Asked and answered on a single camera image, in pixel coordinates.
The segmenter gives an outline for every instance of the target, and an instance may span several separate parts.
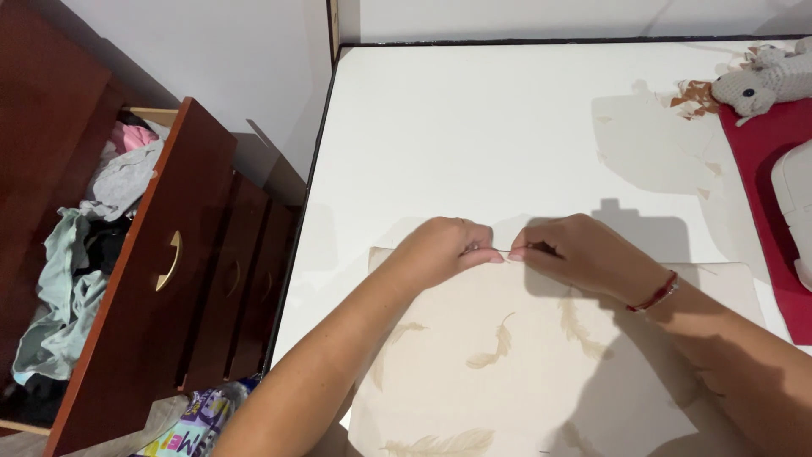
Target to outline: hand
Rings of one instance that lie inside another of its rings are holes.
[[[487,225],[435,217],[410,233],[376,273],[411,299],[471,267],[502,263],[502,255],[491,247],[492,237]]]
[[[507,258],[524,260],[559,282],[609,294],[632,306],[644,303],[670,276],[643,251],[585,214],[523,228]]]

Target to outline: crocheted toy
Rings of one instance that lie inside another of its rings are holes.
[[[752,68],[720,76],[710,92],[742,117],[737,126],[766,113],[775,102],[812,97],[812,37],[799,40],[794,54],[760,50]]]

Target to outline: bracelet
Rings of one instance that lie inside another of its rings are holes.
[[[652,306],[665,301],[666,298],[676,292],[680,288],[680,276],[677,275],[674,270],[668,271],[671,272],[671,277],[668,278],[668,281],[666,281],[663,287],[660,287],[657,289],[657,292],[654,292],[654,295],[652,295],[647,302],[635,307],[626,305],[626,309],[631,312],[646,311]]]

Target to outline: drawer handle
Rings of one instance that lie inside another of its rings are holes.
[[[180,237],[180,230],[175,230],[175,235],[169,244],[175,247],[175,261],[172,262],[172,266],[169,268],[167,274],[158,276],[158,285],[155,286],[155,292],[160,292],[161,289],[166,287],[169,281],[172,281],[172,278],[175,277],[175,272],[178,271],[177,268],[178,263],[180,263],[180,257],[184,254],[184,240]]]
[[[260,303],[264,302],[265,299],[268,298],[268,295],[270,295],[270,290],[274,288],[274,278],[271,277],[270,272],[267,272],[267,274],[268,274],[268,290],[266,290],[265,293],[262,295],[262,298],[259,299]]]
[[[240,283],[240,261],[235,260],[234,263],[237,265],[237,279],[234,280],[234,285],[231,287],[231,290],[228,291],[228,294],[226,294],[226,298],[229,298],[231,294],[237,290],[237,285]]]

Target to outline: brown dresser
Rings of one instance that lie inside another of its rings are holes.
[[[116,115],[171,133],[50,427],[64,455],[141,430],[153,401],[257,372],[294,207],[231,168],[236,139],[200,103],[133,107],[110,71],[20,0],[0,4],[0,388],[38,306],[42,242],[77,207]]]

